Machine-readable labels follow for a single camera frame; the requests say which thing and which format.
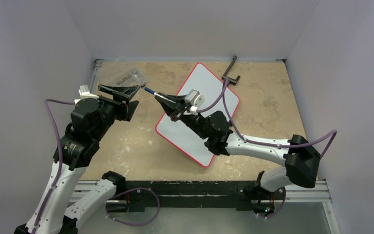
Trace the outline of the whiteboard marker pen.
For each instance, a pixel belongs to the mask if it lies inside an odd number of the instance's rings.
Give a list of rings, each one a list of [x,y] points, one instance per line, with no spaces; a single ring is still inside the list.
[[[153,91],[152,89],[148,88],[148,87],[144,87],[144,90],[152,95],[154,95],[155,98],[158,98],[158,99],[162,99],[162,100],[167,100],[167,101],[170,101],[170,102],[173,102],[173,100],[171,100],[169,97],[163,95],[163,94],[160,94],[158,92],[155,92]]]

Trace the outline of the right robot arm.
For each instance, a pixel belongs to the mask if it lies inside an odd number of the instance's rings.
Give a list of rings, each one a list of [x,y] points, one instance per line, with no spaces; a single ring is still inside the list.
[[[161,92],[154,93],[165,114],[171,121],[182,122],[198,137],[205,140],[204,146],[214,155],[250,156],[279,165],[270,171],[260,172],[254,185],[255,195],[266,198],[287,185],[314,188],[316,185],[320,153],[300,135],[291,139],[268,139],[241,135],[230,129],[222,111],[206,117],[198,108],[204,96],[196,90],[186,95],[174,96]]]

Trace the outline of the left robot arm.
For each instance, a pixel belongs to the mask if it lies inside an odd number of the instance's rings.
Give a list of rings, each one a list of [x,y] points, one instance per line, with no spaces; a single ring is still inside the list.
[[[109,171],[96,187],[70,204],[75,187],[100,148],[100,141],[115,121],[130,121],[138,101],[133,96],[140,86],[99,85],[101,95],[88,86],[79,89],[71,122],[64,136],[56,134],[57,148],[44,194],[34,214],[15,229],[17,234],[76,234],[91,214],[108,198],[121,199],[125,178]]]

